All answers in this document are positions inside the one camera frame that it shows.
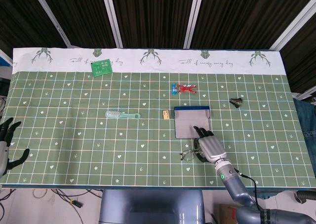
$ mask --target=blue jeans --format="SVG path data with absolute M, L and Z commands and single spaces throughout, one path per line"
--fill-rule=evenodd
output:
M 294 104 L 316 177 L 316 106 L 296 99 Z

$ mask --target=green card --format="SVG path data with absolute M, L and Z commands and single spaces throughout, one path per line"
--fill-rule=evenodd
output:
M 111 62 L 109 59 L 91 63 L 93 77 L 112 73 Z

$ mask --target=eyeglasses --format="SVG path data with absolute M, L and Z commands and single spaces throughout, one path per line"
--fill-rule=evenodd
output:
M 196 154 L 200 154 L 201 157 L 204 157 L 204 154 L 202 152 L 202 149 L 196 149 L 196 150 L 185 150 L 180 153 L 181 161 L 191 161 L 196 157 Z

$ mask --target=white fabric border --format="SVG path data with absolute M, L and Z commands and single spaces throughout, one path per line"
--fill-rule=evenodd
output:
M 210 56 L 204 59 L 201 50 L 155 49 L 158 58 L 149 54 L 148 49 L 102 49 L 98 57 L 91 48 L 48 48 L 49 56 L 43 52 L 35 58 L 42 48 L 15 48 L 13 50 L 13 74 L 19 71 L 37 72 L 91 72 L 90 63 L 110 59 L 113 72 L 164 72 L 164 73 L 205 73 L 205 74 L 254 74 L 285 75 L 279 52 L 261 51 L 270 62 L 257 56 L 249 61 L 255 51 L 209 50 Z

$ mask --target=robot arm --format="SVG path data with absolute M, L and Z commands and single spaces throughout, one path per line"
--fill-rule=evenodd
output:
M 198 142 L 205 158 L 215 164 L 216 173 L 221 177 L 232 199 L 243 206 L 236 212 L 239 224 L 316 224 L 316 221 L 305 214 L 262 209 L 259 205 L 256 209 L 256 202 L 241 182 L 231 162 L 226 159 L 227 154 L 220 140 L 211 131 L 196 126 L 194 128 L 200 137 Z
M 10 162 L 9 161 L 9 148 L 13 138 L 15 129 L 21 124 L 17 122 L 12 124 L 9 128 L 13 118 L 9 118 L 3 124 L 0 124 L 0 178 L 4 176 L 8 170 L 12 170 L 14 167 L 21 165 L 29 156 L 29 149 L 25 149 L 20 159 Z

